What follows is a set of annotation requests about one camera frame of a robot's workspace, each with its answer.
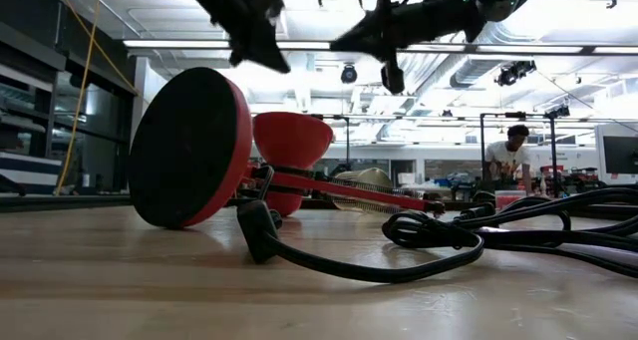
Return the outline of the black metal stand frame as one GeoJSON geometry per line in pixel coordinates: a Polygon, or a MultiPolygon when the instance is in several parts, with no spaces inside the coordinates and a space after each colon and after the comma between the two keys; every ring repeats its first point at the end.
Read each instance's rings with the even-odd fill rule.
{"type": "Polygon", "coordinates": [[[543,114],[539,114],[539,113],[527,113],[527,112],[523,112],[523,111],[516,111],[516,112],[501,112],[501,113],[481,113],[479,115],[479,129],[480,129],[480,155],[481,155],[481,178],[485,179],[485,176],[487,175],[486,169],[485,169],[485,165],[486,165],[486,161],[485,161],[485,141],[484,141],[484,119],[486,117],[491,117],[491,118],[509,118],[509,119],[516,119],[516,120],[523,120],[525,121],[527,118],[537,118],[538,120],[540,120],[541,122],[544,119],[547,119],[547,121],[549,122],[549,126],[550,126],[550,151],[551,151],[551,169],[552,169],[552,191],[553,191],[553,195],[556,197],[559,197],[559,192],[560,192],[560,180],[558,177],[558,167],[557,167],[557,156],[556,156],[556,136],[555,136],[555,120],[557,118],[564,118],[569,116],[569,109],[566,105],[561,105],[558,107],[555,107],[553,109],[551,109],[548,112],[545,112],[543,114]]]}

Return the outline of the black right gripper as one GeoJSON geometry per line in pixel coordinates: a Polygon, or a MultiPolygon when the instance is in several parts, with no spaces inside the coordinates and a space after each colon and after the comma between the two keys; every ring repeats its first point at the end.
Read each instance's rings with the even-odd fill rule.
{"type": "MultiPolygon", "coordinates": [[[[410,45],[434,41],[438,37],[464,31],[472,42],[486,19],[475,0],[430,0],[398,8],[398,42],[410,45]]],[[[384,35],[386,28],[376,16],[366,16],[351,29],[329,43],[334,52],[388,56],[381,69],[382,84],[391,94],[405,90],[404,73],[399,67],[396,46],[384,35]]]]}

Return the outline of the cream wire basket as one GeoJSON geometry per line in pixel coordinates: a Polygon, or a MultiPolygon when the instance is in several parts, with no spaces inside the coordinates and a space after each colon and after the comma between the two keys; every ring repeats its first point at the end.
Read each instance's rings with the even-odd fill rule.
{"type": "MultiPolygon", "coordinates": [[[[385,188],[391,189],[393,185],[388,175],[383,170],[378,168],[344,171],[336,174],[335,178],[347,180],[349,182],[367,183],[367,190],[374,191],[383,191],[385,188]]],[[[340,210],[367,211],[378,213],[393,212],[388,206],[377,202],[368,202],[338,195],[331,195],[330,198],[340,210]]]]}

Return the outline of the dark storage shelf unit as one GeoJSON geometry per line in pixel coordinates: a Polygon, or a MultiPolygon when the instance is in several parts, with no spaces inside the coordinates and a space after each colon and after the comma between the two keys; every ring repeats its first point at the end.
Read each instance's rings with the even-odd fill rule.
{"type": "Polygon", "coordinates": [[[67,16],[41,35],[0,22],[0,178],[29,193],[125,191],[134,100],[126,50],[67,16]]]}

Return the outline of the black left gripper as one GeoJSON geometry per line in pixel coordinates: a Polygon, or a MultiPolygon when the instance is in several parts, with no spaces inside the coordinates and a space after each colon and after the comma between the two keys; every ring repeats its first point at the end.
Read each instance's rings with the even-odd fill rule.
{"type": "Polygon", "coordinates": [[[230,36],[249,36],[232,51],[231,66],[243,60],[257,63],[279,73],[289,73],[290,66],[273,37],[270,20],[279,16],[283,0],[195,0],[230,36]]]}

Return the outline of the red desk lamp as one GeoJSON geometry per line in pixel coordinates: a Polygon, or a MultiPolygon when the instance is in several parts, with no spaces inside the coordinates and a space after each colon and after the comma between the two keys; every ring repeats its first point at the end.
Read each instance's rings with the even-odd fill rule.
{"type": "Polygon", "coordinates": [[[314,172],[332,140],[332,129],[319,118],[253,116],[229,79],[212,69],[189,69],[160,89],[140,120],[129,155],[131,201],[143,220],[166,228],[207,220],[252,181],[282,216],[313,191],[364,209],[444,212],[437,201],[391,186],[314,172]]]}

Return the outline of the white-framed monitor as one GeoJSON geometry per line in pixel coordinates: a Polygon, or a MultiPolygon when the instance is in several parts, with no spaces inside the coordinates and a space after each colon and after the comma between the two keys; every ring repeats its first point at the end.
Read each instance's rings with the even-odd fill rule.
{"type": "Polygon", "coordinates": [[[638,122],[596,126],[595,147],[602,182],[638,183],[638,122]]]}

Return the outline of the black ceiling spotlight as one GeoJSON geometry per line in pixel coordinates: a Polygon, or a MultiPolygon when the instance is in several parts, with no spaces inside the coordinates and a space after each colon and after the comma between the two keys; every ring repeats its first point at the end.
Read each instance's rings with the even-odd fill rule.
{"type": "Polygon", "coordinates": [[[526,77],[536,70],[534,61],[514,61],[500,68],[494,81],[500,86],[512,86],[519,79],[526,77]]]}

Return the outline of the person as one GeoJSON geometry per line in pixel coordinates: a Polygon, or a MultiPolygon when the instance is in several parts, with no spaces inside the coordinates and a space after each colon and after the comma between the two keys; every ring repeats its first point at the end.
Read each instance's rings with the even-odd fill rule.
{"type": "Polygon", "coordinates": [[[484,151],[486,178],[504,180],[514,178],[520,170],[523,186],[527,195],[532,194],[530,155],[523,146],[529,129],[525,125],[515,125],[507,130],[507,140],[489,144],[484,151]]]}

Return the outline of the pink plastic container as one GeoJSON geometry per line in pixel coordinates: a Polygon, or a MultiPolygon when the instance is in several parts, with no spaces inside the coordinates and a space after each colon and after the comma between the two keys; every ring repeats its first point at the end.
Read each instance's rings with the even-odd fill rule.
{"type": "Polygon", "coordinates": [[[496,190],[494,192],[495,208],[502,210],[509,204],[527,197],[525,190],[496,190]]]}

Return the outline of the long ceiling light strip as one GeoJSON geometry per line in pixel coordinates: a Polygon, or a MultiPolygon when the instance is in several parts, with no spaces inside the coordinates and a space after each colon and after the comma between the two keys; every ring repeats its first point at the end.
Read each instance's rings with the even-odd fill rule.
{"type": "MultiPolygon", "coordinates": [[[[197,40],[125,40],[129,49],[229,50],[227,41],[197,40]]],[[[550,56],[638,56],[638,46],[622,45],[550,45],[550,44],[461,44],[424,43],[399,49],[400,53],[550,55],[550,56]]]]}

